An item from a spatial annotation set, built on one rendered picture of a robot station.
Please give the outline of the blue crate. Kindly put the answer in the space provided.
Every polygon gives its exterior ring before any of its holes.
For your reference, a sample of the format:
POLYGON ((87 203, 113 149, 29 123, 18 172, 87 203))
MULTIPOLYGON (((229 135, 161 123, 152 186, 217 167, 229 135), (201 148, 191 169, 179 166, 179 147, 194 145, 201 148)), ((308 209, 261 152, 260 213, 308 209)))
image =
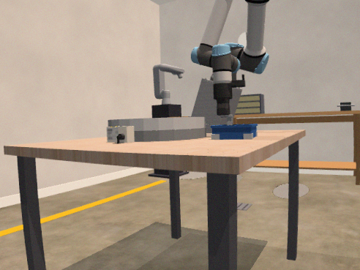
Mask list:
POLYGON ((211 126, 212 140, 248 140, 258 136, 258 124, 234 124, 211 126))

